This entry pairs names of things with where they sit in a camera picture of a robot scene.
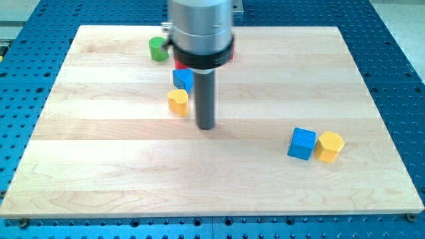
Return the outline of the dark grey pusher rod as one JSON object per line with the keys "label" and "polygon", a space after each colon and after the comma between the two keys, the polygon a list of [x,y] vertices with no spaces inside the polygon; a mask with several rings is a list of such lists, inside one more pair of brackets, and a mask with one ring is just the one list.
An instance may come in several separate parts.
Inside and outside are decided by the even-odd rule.
{"label": "dark grey pusher rod", "polygon": [[193,69],[195,111],[199,129],[214,127],[214,70]]}

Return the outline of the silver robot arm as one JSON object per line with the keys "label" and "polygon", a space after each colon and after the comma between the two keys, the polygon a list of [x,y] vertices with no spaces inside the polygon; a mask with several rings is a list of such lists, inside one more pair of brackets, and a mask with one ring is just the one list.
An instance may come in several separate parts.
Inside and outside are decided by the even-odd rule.
{"label": "silver robot arm", "polygon": [[193,71],[197,127],[215,126],[215,70],[232,54],[232,9],[229,0],[168,0],[168,21],[161,24],[175,59]]}

